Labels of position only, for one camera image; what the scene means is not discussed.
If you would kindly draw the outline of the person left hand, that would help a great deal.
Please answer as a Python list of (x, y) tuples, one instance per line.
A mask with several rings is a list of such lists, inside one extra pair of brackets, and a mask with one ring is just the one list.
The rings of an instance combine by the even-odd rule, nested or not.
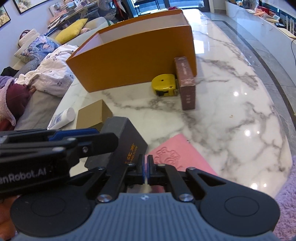
[(0, 204), (0, 234), (2, 240), (10, 240), (16, 234), (16, 228), (11, 220), (10, 209), (17, 197), (1, 200)]

